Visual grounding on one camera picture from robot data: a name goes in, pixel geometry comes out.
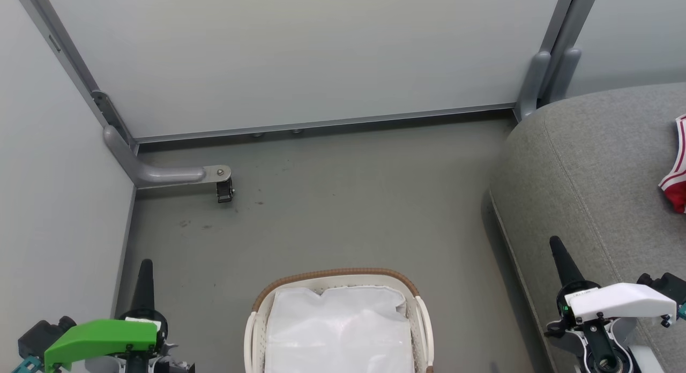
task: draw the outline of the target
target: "teal component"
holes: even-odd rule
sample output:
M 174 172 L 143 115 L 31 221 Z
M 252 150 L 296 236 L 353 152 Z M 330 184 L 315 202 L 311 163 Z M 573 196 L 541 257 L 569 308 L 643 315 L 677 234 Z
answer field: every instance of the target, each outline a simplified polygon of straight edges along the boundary
M 45 351 L 45 373 L 57 366 L 71 370 L 71 363 L 127 351 L 152 350 L 157 326 L 150 322 L 96 319 L 69 329 Z
M 34 356 L 28 356 L 12 373 L 36 373 L 41 370 L 42 362 Z

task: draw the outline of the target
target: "black connector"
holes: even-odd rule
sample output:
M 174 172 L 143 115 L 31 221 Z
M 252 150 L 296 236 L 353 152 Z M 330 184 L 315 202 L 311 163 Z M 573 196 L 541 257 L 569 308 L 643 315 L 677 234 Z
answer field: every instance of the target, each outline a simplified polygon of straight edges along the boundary
M 233 200 L 233 180 L 228 178 L 225 182 L 217 183 L 217 203 L 227 203 Z
M 686 281 L 670 273 L 665 273 L 662 278 L 653 280 L 650 275 L 644 273 L 636 282 L 638 285 L 647 285 L 656 292 L 674 300 L 676 304 L 686 303 Z
M 48 321 L 38 322 L 19 338 L 19 355 L 23 359 L 35 356 L 44 361 L 45 351 L 74 326 L 76 322 L 69 317 L 62 317 L 57 325 Z

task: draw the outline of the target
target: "white basket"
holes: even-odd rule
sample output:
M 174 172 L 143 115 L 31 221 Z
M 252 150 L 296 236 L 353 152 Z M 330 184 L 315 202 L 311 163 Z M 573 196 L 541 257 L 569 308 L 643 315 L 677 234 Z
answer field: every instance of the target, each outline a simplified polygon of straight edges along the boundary
M 252 305 L 252 313 L 245 326 L 243 360 L 245 373 L 264 373 L 267 348 L 267 320 L 277 290 L 305 287 L 321 294 L 332 287 L 386 286 L 401 292 L 407 300 L 407 318 L 412 332 L 412 351 L 416 373 L 434 371 L 434 333 L 424 301 L 416 287 L 404 275 L 386 268 L 339 268 L 282 278 L 267 286 Z

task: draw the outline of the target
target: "sofa cushion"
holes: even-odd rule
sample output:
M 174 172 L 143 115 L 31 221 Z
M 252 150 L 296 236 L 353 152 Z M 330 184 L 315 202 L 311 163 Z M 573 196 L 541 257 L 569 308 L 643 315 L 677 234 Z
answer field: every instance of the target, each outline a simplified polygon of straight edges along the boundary
M 509 136 L 490 190 L 541 332 L 558 319 L 552 235 L 604 286 L 642 273 L 686 279 L 686 216 L 658 188 L 682 114 L 686 83 L 633 87 L 547 105 Z M 666 372 L 686 371 L 686 322 L 664 329 L 642 320 L 636 336 Z M 546 348 L 557 371 L 574 371 L 571 354 Z

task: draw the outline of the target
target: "gray wall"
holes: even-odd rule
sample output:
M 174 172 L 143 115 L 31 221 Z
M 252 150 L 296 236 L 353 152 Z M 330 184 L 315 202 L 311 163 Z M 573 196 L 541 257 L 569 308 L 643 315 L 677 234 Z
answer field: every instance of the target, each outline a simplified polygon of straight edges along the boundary
M 0 0 L 0 371 L 40 319 L 113 310 L 133 185 L 19 0 Z
M 583 54 L 568 97 L 686 81 L 683 2 L 595 0 L 576 41 Z
M 517 100 L 557 0 L 50 0 L 135 138 Z

